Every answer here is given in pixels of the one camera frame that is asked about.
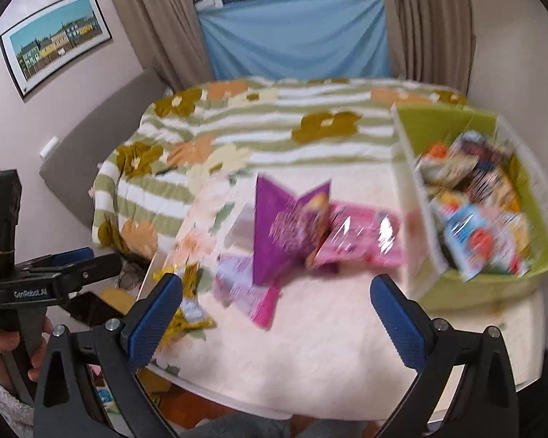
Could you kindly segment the person left hand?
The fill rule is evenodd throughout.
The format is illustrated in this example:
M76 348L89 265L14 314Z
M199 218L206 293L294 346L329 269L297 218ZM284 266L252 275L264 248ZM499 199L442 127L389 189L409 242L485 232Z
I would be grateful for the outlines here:
M11 397L14 394L14 386L11 382L11 377L8 375L7 367L4 362L4 354L14 351L20 342L18 332L8 332L0 329L0 399L4 396ZM44 337L41 337L39 347L31 356L30 370L27 372L28 378L37 383L41 374L41 367L46 355L47 342Z

